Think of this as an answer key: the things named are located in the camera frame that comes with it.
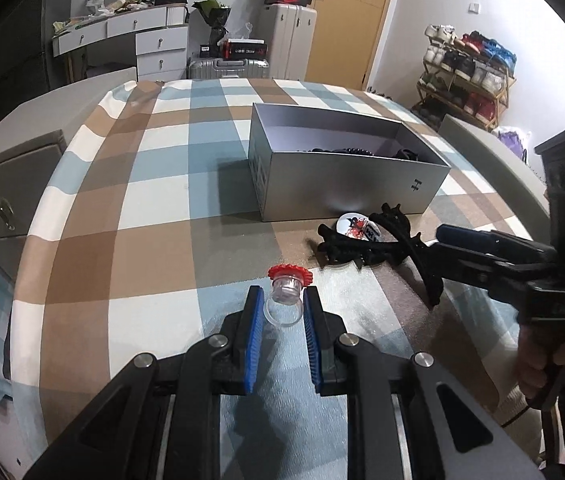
white sneaker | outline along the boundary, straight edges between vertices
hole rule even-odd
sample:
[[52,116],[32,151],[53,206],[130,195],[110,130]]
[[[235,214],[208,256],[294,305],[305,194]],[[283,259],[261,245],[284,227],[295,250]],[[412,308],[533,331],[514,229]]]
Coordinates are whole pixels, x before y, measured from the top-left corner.
[[475,67],[475,73],[473,73],[473,77],[471,78],[471,82],[474,85],[482,85],[482,82],[485,80],[486,70],[481,66]]
[[440,25],[428,25],[424,31],[424,35],[429,38],[435,38],[438,35],[438,28]]
[[451,25],[440,25],[438,29],[438,34],[436,34],[436,40],[442,43],[451,43],[453,41],[453,34],[456,29]]
[[443,59],[444,59],[444,49],[439,48],[438,52],[436,53],[436,57],[433,58],[433,64],[435,66],[440,66],[440,63],[442,63]]
[[482,88],[492,95],[498,95],[504,89],[504,77],[500,77],[493,72],[487,72],[482,81]]
[[433,60],[435,59],[436,54],[438,54],[438,48],[436,46],[429,45],[427,47],[427,52],[424,54],[424,62],[425,63],[433,63]]

open cardboard box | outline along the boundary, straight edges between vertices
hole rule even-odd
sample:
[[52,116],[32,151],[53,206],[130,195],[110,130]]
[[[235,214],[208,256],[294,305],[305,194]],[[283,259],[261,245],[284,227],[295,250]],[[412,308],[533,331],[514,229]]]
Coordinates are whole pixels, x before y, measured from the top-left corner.
[[[362,148],[374,156],[314,148]],[[420,160],[393,158],[403,148]],[[370,214],[385,202],[420,214],[451,169],[401,121],[277,104],[254,104],[249,167],[266,222]]]

black cable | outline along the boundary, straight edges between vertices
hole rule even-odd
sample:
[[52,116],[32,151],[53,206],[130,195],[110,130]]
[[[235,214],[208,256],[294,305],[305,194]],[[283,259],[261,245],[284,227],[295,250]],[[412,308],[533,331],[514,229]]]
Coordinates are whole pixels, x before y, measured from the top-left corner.
[[509,426],[510,424],[513,424],[516,420],[518,420],[522,415],[524,415],[525,413],[527,413],[527,410],[529,409],[529,406],[525,406],[524,408],[522,408],[518,413],[516,413],[514,416],[512,416],[509,420],[507,420],[507,422],[505,422],[504,424],[502,424],[501,428],[504,429],[507,426]]

wooden shoe rack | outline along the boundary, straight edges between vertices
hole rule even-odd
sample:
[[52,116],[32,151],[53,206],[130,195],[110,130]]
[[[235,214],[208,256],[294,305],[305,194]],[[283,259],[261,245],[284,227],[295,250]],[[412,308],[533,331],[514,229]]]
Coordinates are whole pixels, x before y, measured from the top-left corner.
[[489,68],[491,68],[492,70],[494,70],[499,75],[502,75],[505,78],[506,85],[504,86],[504,89],[502,89],[502,91],[499,92],[499,94],[494,95],[491,92],[489,92],[488,90],[486,90],[485,88],[483,88],[482,86],[476,85],[476,84],[474,84],[470,81],[467,81],[466,79],[464,79],[460,76],[457,76],[456,73],[454,73],[454,72],[446,70],[441,66],[434,65],[433,63],[428,63],[426,61],[422,61],[423,65],[424,65],[423,75],[424,74],[451,75],[451,79],[448,81],[447,90],[451,89],[451,86],[455,84],[455,85],[457,85],[461,88],[464,88],[465,90],[467,90],[469,92],[475,92],[479,95],[482,95],[482,96],[488,98],[491,101],[496,102],[495,117],[489,123],[485,124],[485,123],[483,123],[483,121],[481,121],[480,119],[478,119],[474,115],[466,112],[463,107],[459,107],[455,103],[448,100],[446,97],[444,97],[437,90],[433,90],[431,88],[428,88],[428,87],[422,85],[419,82],[416,83],[415,86],[416,86],[416,89],[418,90],[418,94],[420,96],[420,101],[416,105],[413,106],[412,110],[419,108],[424,103],[425,99],[430,96],[433,99],[436,99],[436,100],[440,101],[441,103],[443,103],[444,105],[448,106],[451,109],[452,115],[455,115],[460,119],[464,119],[469,123],[475,124],[476,126],[482,128],[482,129],[484,129],[488,132],[490,132],[492,129],[498,127],[499,124],[500,124],[500,119],[501,119],[502,113],[509,107],[509,90],[511,89],[511,86],[516,82],[516,79],[512,75],[509,74],[509,70],[507,69],[507,67],[499,65],[499,64],[492,63],[491,60],[486,56],[480,56],[480,55],[477,56],[475,54],[470,54],[466,50],[458,48],[457,46],[455,46],[453,44],[440,43],[440,41],[432,40],[432,38],[429,38],[429,42],[432,45],[442,47],[446,50],[452,50],[452,51],[464,54],[465,56],[469,56],[471,59],[473,59],[474,62],[488,66]]

silver suitcase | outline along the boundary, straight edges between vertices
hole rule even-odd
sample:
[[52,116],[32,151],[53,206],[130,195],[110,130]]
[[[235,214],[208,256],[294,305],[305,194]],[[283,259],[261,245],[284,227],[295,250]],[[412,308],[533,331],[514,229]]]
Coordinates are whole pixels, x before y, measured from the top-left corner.
[[223,79],[226,77],[269,77],[269,62],[259,59],[227,60],[220,57],[194,59],[189,64],[189,79]]

